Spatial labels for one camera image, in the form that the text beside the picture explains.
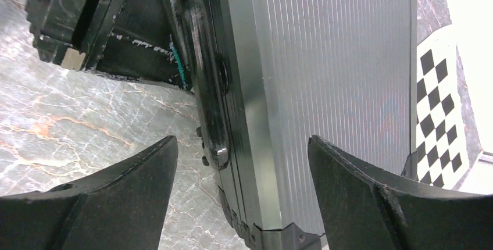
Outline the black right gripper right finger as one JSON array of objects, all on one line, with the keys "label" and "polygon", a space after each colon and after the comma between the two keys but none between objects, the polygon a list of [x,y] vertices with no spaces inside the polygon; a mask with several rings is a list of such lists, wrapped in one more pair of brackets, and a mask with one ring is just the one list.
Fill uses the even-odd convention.
[{"label": "black right gripper right finger", "polygon": [[492,248],[491,195],[410,180],[317,135],[308,159],[330,249]]}]

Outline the black poker case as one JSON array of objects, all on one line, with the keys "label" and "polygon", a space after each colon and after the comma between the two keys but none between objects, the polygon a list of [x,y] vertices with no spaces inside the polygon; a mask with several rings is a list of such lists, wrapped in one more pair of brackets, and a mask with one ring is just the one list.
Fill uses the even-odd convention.
[{"label": "black poker case", "polygon": [[317,135],[401,174],[416,149],[416,0],[163,0],[204,161],[250,249],[327,245]]}]

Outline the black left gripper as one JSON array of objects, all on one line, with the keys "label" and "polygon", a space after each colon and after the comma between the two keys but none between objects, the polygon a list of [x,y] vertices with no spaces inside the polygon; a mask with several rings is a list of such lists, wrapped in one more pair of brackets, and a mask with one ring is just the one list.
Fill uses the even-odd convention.
[{"label": "black left gripper", "polygon": [[27,0],[25,11],[43,62],[192,89],[162,0]]}]

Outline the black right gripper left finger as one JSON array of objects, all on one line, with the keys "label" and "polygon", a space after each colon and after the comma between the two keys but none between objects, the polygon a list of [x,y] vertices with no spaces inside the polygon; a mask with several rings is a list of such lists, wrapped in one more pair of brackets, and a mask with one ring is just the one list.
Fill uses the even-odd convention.
[{"label": "black right gripper left finger", "polygon": [[174,136],[89,176],[1,198],[2,249],[157,249],[177,169]]}]

